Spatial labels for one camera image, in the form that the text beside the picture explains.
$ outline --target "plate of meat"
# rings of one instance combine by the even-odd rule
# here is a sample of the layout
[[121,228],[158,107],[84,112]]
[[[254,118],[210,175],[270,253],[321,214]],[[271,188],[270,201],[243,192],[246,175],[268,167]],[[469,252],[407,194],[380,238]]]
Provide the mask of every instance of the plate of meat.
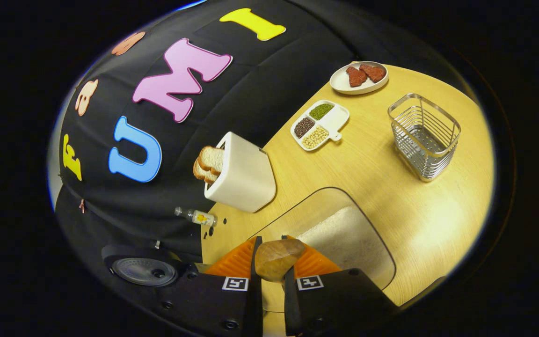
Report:
[[378,62],[355,62],[336,70],[330,78],[334,90],[359,95],[380,89],[388,82],[388,69]]

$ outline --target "toast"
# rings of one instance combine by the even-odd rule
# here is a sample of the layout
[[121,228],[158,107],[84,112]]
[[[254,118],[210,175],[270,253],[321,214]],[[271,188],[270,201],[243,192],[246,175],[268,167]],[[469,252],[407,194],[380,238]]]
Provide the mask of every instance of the toast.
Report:
[[222,173],[224,163],[224,149],[210,146],[203,147],[197,162],[203,170],[211,171],[211,174],[219,176]]
[[205,171],[199,166],[199,160],[195,160],[195,163],[193,164],[193,174],[195,177],[199,180],[203,180],[209,185],[216,182],[216,179],[218,178],[217,175],[214,175],[211,171]]

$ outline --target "blue letter u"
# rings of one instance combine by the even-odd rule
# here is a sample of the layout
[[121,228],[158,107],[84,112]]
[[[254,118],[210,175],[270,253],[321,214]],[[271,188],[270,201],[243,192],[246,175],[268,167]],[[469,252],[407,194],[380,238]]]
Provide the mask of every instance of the blue letter u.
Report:
[[109,170],[111,173],[121,173],[138,182],[148,182],[154,179],[161,166],[161,147],[159,146],[159,142],[147,132],[128,124],[124,116],[118,119],[116,130],[114,131],[114,139],[116,141],[120,141],[122,138],[141,145],[147,151],[147,160],[143,164],[133,162],[121,156],[117,147],[114,147],[109,152]]

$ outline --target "bottle label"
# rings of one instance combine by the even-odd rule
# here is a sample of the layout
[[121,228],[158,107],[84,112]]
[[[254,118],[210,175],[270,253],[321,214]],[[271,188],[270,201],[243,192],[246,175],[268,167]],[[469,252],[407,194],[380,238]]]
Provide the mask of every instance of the bottle label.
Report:
[[199,225],[212,226],[213,215],[201,211],[195,211],[193,214],[193,222]]

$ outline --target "metal basket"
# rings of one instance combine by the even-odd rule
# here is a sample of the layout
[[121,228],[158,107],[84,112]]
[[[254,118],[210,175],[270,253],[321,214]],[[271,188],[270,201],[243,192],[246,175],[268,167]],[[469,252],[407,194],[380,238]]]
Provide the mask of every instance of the metal basket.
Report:
[[418,94],[406,94],[388,108],[396,149],[422,181],[432,181],[451,162],[460,136],[458,122]]

